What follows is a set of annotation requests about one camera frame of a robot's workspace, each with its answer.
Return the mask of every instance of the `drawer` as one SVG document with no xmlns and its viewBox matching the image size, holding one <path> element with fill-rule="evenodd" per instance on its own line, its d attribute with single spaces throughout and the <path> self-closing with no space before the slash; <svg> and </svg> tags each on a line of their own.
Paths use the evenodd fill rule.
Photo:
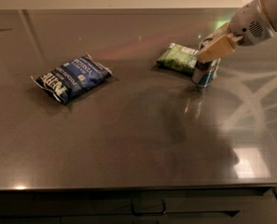
<svg viewBox="0 0 277 224">
<path fill-rule="evenodd" d="M 0 217 L 160 216 L 234 213 L 265 189 L 194 189 L 0 193 Z"/>
<path fill-rule="evenodd" d="M 54 218 L 0 218 L 0 224 L 60 224 L 59 217 Z"/>
<path fill-rule="evenodd" d="M 224 213 L 190 213 L 161 217 L 63 217 L 61 224 L 222 224 L 231 217 Z"/>
</svg>

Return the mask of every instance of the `can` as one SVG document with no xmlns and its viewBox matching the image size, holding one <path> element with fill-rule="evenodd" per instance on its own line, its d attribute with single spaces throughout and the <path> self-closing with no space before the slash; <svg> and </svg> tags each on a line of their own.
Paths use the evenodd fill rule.
<svg viewBox="0 0 277 224">
<path fill-rule="evenodd" d="M 213 60 L 208 63 L 201 63 L 197 61 L 192 77 L 192 81 L 197 89 L 203 90 L 210 85 L 215 76 L 215 71 L 219 61 L 220 60 Z"/>
</svg>

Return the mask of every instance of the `blue chip bag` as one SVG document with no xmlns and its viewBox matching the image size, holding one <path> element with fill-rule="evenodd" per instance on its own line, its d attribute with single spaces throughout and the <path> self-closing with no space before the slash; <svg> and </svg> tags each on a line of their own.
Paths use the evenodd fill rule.
<svg viewBox="0 0 277 224">
<path fill-rule="evenodd" d="M 107 67 L 86 55 L 64 63 L 33 81 L 58 102 L 66 104 L 111 75 Z"/>
</svg>

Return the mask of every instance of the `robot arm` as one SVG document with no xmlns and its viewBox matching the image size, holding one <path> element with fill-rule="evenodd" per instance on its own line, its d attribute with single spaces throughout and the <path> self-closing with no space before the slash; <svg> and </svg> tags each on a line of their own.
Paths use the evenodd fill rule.
<svg viewBox="0 0 277 224">
<path fill-rule="evenodd" d="M 277 0 L 253 0 L 201 41 L 203 48 L 197 58 L 207 63 L 230 55 L 238 45 L 256 45 L 272 38 L 276 32 Z"/>
</svg>

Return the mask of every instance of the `metal countertop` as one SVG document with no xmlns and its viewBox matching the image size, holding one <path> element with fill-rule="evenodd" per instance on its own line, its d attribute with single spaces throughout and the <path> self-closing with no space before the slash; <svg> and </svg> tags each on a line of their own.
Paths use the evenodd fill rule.
<svg viewBox="0 0 277 224">
<path fill-rule="evenodd" d="M 0 190 L 277 185 L 277 37 L 203 93 L 155 65 L 234 10 L 0 10 Z M 86 52 L 113 76 L 69 105 L 30 79 Z"/>
</svg>

